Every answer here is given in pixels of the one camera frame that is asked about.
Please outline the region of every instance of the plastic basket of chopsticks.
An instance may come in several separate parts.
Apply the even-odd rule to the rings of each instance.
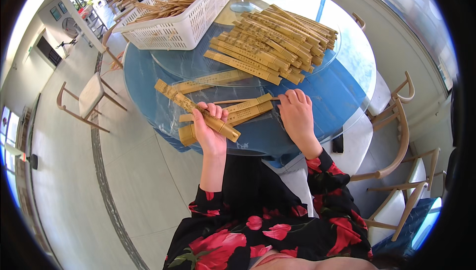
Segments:
[[[186,1],[192,0],[135,3],[135,8],[112,32],[121,32],[139,49],[192,50],[229,0],[194,0],[190,5]],[[170,9],[168,5],[172,4],[176,7]],[[156,11],[154,6],[163,6],[164,11]],[[154,13],[174,16],[144,21]]]

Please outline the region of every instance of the white chair cushion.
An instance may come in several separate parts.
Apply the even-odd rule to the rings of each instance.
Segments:
[[[397,190],[372,220],[397,226],[402,218],[403,210],[405,210],[403,192]],[[391,229],[368,227],[368,241],[370,242],[370,246],[376,245],[394,233],[395,230]]]
[[[377,116],[385,110],[391,98],[392,96],[387,83],[385,83],[384,78],[382,78],[382,75],[377,71],[377,83],[375,83],[374,96],[372,97],[367,110],[373,116]]]
[[[96,73],[80,94],[80,116],[82,118],[85,118],[91,112],[103,94],[104,88],[102,87],[101,78],[99,73]]]
[[[408,183],[417,183],[420,181],[426,181],[426,170],[425,165],[423,164],[423,160],[419,157],[417,160],[413,162],[413,169],[410,173],[410,177],[408,179]],[[407,190],[407,199],[412,195],[415,189],[408,189]]]
[[[301,199],[303,204],[307,204],[307,214],[314,217],[312,206],[312,196],[307,185],[307,170],[300,168],[293,172],[285,172],[279,175],[286,186]]]
[[[357,173],[365,158],[374,130],[372,123],[360,108],[348,119],[342,129],[344,130],[343,154],[332,153],[332,141],[322,144],[322,147],[336,163],[336,166],[352,177]]]

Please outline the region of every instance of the window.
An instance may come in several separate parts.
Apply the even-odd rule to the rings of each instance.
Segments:
[[[458,73],[455,50],[435,0],[382,0],[420,39],[435,62],[448,92]]]
[[[2,163],[7,170],[7,179],[10,186],[11,193],[17,206],[20,206],[18,200],[17,184],[15,177],[15,156],[10,154],[8,150],[5,149],[5,144],[15,147],[15,142],[17,139],[17,130],[18,122],[20,118],[13,112],[10,111],[7,107],[3,107],[3,112],[0,122],[0,149],[2,156]]]

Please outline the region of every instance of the fingers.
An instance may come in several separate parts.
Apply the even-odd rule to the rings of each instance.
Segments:
[[[227,122],[228,120],[228,115],[229,115],[229,112],[227,109],[224,109],[222,114],[221,114],[221,120],[225,123]]]
[[[199,103],[197,103],[197,105],[198,105],[199,107],[203,108],[203,109],[207,109],[207,108],[208,108],[208,106],[205,104],[205,102],[199,102]]]
[[[202,113],[198,109],[193,108],[192,109],[192,114],[193,114],[193,120],[194,120],[194,123],[195,123],[195,129],[198,130],[198,131],[205,130],[207,128],[207,125],[205,124],[205,120],[203,120]]]
[[[221,119],[223,109],[220,106],[217,106],[217,105],[215,105],[215,106],[217,107],[217,114],[215,115],[215,117],[218,118],[218,119]]]
[[[302,90],[300,90],[299,88],[296,88],[294,90],[294,92],[296,93],[297,95],[297,99],[303,103],[303,104],[306,104],[307,101],[306,101],[306,95],[304,94],[304,92]]]
[[[296,95],[294,89],[288,89],[284,94],[288,97],[291,104],[294,105],[299,102],[298,96]]]
[[[211,116],[215,116],[217,114],[217,106],[213,103],[208,103],[208,111],[210,112]]]
[[[289,99],[288,99],[287,96],[285,96],[285,95],[278,95],[277,97],[278,97],[279,100],[281,101],[281,106],[286,107],[286,106],[288,106],[288,105],[291,104],[291,103],[289,102]]]

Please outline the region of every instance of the black floral shirt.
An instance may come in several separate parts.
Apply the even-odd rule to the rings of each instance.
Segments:
[[[240,222],[230,218],[222,192],[199,188],[189,205],[192,217],[178,226],[164,269],[248,269],[271,249],[310,261],[333,256],[371,259],[367,226],[346,187],[349,175],[325,151],[306,162],[319,218],[308,217],[301,204],[286,212],[263,207],[262,214]]]

